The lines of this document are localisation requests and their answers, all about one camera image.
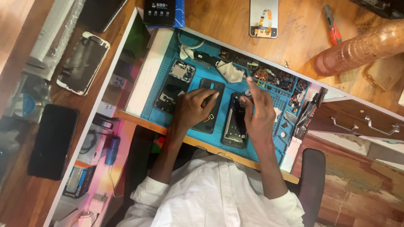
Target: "white shirt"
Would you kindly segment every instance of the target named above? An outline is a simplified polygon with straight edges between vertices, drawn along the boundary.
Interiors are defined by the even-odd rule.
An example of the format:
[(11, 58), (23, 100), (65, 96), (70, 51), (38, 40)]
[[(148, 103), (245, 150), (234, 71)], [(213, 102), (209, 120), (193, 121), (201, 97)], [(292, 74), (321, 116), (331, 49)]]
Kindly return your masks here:
[(269, 200), (260, 173), (203, 150), (172, 173), (170, 185), (146, 177), (130, 197), (135, 204), (118, 227), (303, 227), (295, 194)]

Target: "hand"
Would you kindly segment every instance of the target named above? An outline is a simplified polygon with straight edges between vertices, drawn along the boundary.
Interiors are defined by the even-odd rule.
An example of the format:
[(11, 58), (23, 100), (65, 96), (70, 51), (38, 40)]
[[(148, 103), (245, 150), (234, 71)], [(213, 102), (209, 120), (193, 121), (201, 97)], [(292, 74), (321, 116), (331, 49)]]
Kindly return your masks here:
[(272, 129), (274, 127), (276, 113), (274, 105), (272, 104), (271, 95), (259, 89), (251, 77), (247, 78), (247, 83), (255, 103), (255, 114), (253, 113), (254, 104), (252, 101), (245, 96), (241, 96), (241, 100), (246, 108), (244, 121), (252, 145), (259, 156), (263, 152), (273, 151), (273, 149), (271, 149), (273, 146)]
[[(212, 96), (208, 103), (205, 98)], [(210, 111), (216, 104), (219, 92), (213, 89), (198, 88), (179, 96), (173, 120), (174, 125), (182, 130), (188, 131), (191, 127), (207, 118)]]

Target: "wooden drawer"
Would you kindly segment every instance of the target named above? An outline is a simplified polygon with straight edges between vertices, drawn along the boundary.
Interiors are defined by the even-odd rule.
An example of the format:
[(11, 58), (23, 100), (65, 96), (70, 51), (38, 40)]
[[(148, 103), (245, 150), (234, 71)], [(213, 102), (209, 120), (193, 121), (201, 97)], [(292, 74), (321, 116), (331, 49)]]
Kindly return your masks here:
[[(339, 126), (348, 128), (349, 130), (351, 130), (354, 125), (356, 125), (357, 128), (349, 131), (338, 127), (334, 125), (332, 117), (335, 118), (335, 122)], [(378, 130), (370, 128), (368, 120), (365, 119), (366, 117), (371, 119), (371, 126), (375, 129), (390, 134), (394, 129), (393, 125), (395, 125), (395, 129), (400, 132), (395, 132), (391, 135), (381, 133)], [(316, 110), (313, 120), (309, 125), (309, 129), (404, 140), (403, 121), (355, 100), (323, 103), (321, 107)]]

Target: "white phone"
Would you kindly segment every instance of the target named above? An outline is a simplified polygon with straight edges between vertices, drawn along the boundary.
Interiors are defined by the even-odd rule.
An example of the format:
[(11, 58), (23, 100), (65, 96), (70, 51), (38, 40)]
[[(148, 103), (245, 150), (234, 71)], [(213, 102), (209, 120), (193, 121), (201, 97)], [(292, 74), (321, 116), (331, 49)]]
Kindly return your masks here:
[(84, 32), (56, 83), (78, 95), (86, 95), (109, 49), (108, 42)]
[(278, 36), (278, 0), (250, 0), (250, 36)]

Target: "orange rolled object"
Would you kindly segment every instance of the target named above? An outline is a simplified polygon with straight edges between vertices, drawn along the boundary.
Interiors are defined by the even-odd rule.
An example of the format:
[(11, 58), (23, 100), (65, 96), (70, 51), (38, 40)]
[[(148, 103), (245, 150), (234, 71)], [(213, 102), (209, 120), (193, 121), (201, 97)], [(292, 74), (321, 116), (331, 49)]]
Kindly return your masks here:
[(314, 70), (320, 76), (333, 76), (402, 52), (404, 19), (392, 20), (322, 51), (314, 57)]

